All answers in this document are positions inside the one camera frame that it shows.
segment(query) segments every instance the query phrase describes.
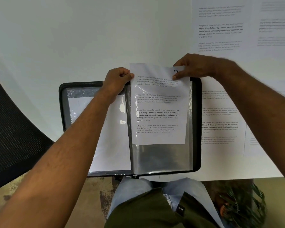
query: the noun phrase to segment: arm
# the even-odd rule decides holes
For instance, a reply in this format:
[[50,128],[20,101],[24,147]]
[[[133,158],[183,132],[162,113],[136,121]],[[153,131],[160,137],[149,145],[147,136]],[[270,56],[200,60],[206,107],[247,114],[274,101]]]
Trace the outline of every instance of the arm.
[[0,227],[64,227],[91,166],[109,105],[134,75],[110,70],[103,87],[42,156],[0,212]]
[[175,63],[186,65],[184,76],[215,78],[226,90],[262,148],[285,176],[285,97],[259,82],[235,62],[187,54]]

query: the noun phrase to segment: forearm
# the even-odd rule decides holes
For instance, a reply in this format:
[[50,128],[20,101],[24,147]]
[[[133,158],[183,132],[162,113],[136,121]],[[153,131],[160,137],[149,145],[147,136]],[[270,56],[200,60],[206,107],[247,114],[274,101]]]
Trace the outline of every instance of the forearm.
[[0,227],[64,227],[86,179],[111,100],[102,92],[92,99],[27,174],[0,214]]
[[285,176],[285,97],[244,72],[235,63],[216,76],[257,141]]

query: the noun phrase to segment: floor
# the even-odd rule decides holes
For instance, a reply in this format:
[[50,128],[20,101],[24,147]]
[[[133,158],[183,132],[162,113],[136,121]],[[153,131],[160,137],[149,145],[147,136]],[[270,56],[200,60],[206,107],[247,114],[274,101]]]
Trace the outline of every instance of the floor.
[[[0,188],[0,208],[17,189],[23,176]],[[216,194],[218,185],[228,181],[204,182],[211,198]],[[247,184],[250,180],[236,180],[236,184]],[[264,191],[268,207],[265,227],[285,228],[285,179],[256,179],[255,183]],[[76,206],[66,225],[67,228],[103,227],[114,191],[118,182],[112,177],[87,178]]]

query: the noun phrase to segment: leg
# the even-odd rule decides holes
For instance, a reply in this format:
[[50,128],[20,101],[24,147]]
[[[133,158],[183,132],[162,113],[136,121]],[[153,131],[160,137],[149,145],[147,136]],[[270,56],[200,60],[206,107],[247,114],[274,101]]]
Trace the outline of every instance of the leg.
[[192,197],[198,200],[198,202],[204,206],[217,224],[220,227],[224,227],[205,186],[200,181],[190,178],[183,178],[176,181],[166,182],[163,185],[163,193],[170,196],[173,211],[176,210],[184,192],[190,194]]
[[152,183],[146,179],[124,177],[115,191],[107,218],[119,204],[152,189]]

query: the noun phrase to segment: black mesh chair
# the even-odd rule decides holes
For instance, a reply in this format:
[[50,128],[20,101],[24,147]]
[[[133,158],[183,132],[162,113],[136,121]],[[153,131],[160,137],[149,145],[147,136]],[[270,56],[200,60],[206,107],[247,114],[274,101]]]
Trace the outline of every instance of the black mesh chair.
[[52,144],[0,85],[0,187],[30,170]]

